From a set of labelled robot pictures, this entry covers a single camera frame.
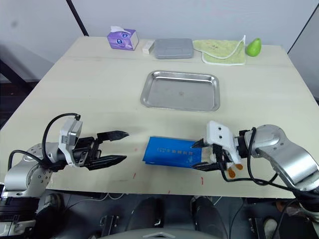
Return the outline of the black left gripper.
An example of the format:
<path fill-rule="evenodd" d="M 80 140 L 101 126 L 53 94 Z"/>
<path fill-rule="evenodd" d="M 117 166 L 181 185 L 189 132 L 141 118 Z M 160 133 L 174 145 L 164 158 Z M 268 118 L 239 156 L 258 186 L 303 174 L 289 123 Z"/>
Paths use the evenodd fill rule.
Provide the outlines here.
<path fill-rule="evenodd" d="M 115 130 L 98 133 L 97 138 L 92 136 L 80 138 L 72 150 L 76 167 L 86 167 L 91 171 L 121 163 L 127 156 L 108 155 L 100 157 L 102 151 L 99 149 L 99 145 L 103 141 L 116 141 L 127 136 L 129 136 L 127 132 Z"/>

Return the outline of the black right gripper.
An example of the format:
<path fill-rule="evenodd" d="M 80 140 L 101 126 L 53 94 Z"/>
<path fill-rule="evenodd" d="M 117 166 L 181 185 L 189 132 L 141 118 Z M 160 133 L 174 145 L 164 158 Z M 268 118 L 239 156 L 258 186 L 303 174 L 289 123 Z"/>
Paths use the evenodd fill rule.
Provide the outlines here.
<path fill-rule="evenodd" d="M 204 148 L 206 147 L 206 142 L 204 139 L 196 141 L 191 148 Z M 200 162 L 192 165 L 191 167 L 196 170 L 209 172 L 209 171 L 226 171 L 233 162 L 230 160 L 227 152 L 222 148 L 222 146 L 213 144 L 212 145 L 212 154 L 211 154 L 212 163 Z"/>

